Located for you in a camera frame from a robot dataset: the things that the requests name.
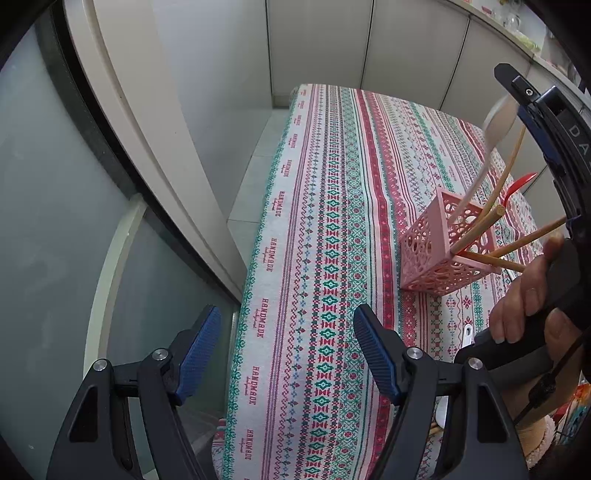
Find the metal screw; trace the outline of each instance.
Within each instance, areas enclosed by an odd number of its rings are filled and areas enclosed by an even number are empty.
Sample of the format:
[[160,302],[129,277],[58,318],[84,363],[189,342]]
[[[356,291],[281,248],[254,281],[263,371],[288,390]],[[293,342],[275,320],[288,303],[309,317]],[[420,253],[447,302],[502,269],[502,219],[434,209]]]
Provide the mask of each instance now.
[[168,357],[168,350],[166,348],[158,348],[152,352],[152,358],[154,360],[164,360]]
[[423,356],[423,351],[420,348],[412,346],[411,348],[409,348],[407,350],[407,355],[410,358],[414,358],[415,360],[418,360],[419,358],[421,358]]
[[107,360],[105,360],[104,358],[97,360],[95,363],[92,364],[92,368],[94,368],[97,372],[104,370],[105,368],[107,368]]
[[468,360],[468,365],[474,370],[480,370],[483,366],[482,361],[474,356]]

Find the red utensil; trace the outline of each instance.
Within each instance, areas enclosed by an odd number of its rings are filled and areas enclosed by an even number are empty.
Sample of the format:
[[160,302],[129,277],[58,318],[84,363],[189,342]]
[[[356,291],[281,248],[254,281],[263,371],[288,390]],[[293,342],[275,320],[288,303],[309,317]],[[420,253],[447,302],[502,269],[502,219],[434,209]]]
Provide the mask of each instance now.
[[528,183],[529,181],[533,180],[537,177],[537,173],[526,173],[520,179],[515,180],[507,190],[507,195],[505,195],[505,199],[503,200],[503,207],[507,207],[507,202],[509,201],[509,197],[513,195],[517,190],[519,190],[523,185]]

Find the floor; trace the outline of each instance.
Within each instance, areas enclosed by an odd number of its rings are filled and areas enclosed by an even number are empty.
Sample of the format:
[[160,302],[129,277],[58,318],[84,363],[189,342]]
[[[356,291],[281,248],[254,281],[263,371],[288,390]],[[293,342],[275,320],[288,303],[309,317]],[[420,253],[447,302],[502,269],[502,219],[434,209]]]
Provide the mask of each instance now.
[[265,186],[273,155],[285,128],[288,109],[274,109],[252,154],[236,201],[228,219],[228,228],[238,251],[248,266],[259,229]]

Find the striped tablecloth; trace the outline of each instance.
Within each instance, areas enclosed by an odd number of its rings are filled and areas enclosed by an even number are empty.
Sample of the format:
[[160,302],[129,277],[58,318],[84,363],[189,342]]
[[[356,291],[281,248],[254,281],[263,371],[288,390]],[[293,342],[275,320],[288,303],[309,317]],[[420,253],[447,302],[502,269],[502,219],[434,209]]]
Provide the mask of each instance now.
[[[267,184],[225,435],[214,445],[224,480],[366,478],[392,408],[355,340],[353,311],[370,304],[406,345],[435,359],[453,359],[466,323],[486,327],[510,283],[505,271],[446,297],[398,288],[398,238],[436,187],[463,193],[483,155],[480,129],[445,113],[362,90],[299,88]],[[495,152],[480,203],[503,167]],[[495,226],[498,243],[534,229],[516,194]],[[432,436],[419,478],[433,471],[439,447]]]

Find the perforated plastic basket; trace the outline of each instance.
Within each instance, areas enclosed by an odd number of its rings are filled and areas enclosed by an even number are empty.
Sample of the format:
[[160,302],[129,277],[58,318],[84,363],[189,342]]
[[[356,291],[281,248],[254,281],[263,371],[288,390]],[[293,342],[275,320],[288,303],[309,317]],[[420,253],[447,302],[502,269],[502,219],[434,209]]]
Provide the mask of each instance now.
[[[443,296],[490,273],[501,273],[498,267],[452,256],[450,247],[482,211],[482,206],[469,203],[457,221],[448,225],[447,219],[460,199],[438,188],[427,209],[401,237],[401,288]],[[489,228],[466,250],[488,254],[495,248],[495,235]]]

